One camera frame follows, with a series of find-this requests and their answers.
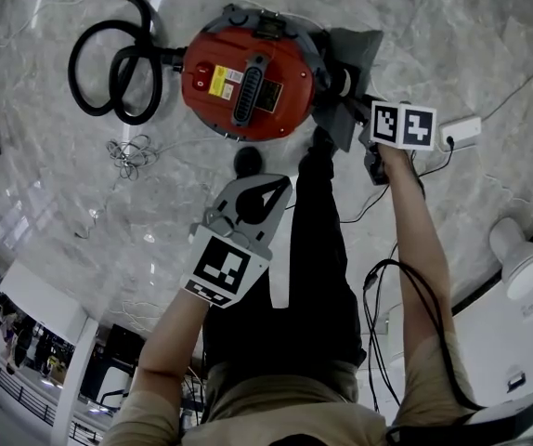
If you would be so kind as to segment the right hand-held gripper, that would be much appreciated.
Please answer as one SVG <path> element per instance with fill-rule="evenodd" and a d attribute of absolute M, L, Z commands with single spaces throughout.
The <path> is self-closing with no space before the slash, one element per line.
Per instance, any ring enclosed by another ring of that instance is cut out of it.
<path fill-rule="evenodd" d="M 357 89 L 367 89 L 371 69 L 384 39 L 379 30 L 356 32 L 332 28 L 330 56 L 357 69 Z M 375 186 L 388 183 L 379 153 L 380 146 L 406 151 L 432 151 L 436 142 L 436 109 L 410 103 L 393 103 L 370 95 L 342 98 L 318 106 L 312 113 L 316 124 L 328 132 L 336 147 L 349 152 L 355 128 L 365 147 L 364 165 Z"/>

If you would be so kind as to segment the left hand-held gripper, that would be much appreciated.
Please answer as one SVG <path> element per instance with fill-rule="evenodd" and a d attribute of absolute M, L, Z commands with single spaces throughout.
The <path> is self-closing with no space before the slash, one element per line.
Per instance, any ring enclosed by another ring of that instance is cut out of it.
<path fill-rule="evenodd" d="M 288 177 L 229 182 L 213 208 L 205 210 L 202 222 L 191 228 L 191 254 L 181 288 L 219 308 L 239 303 L 269 267 L 268 246 L 292 193 Z"/>

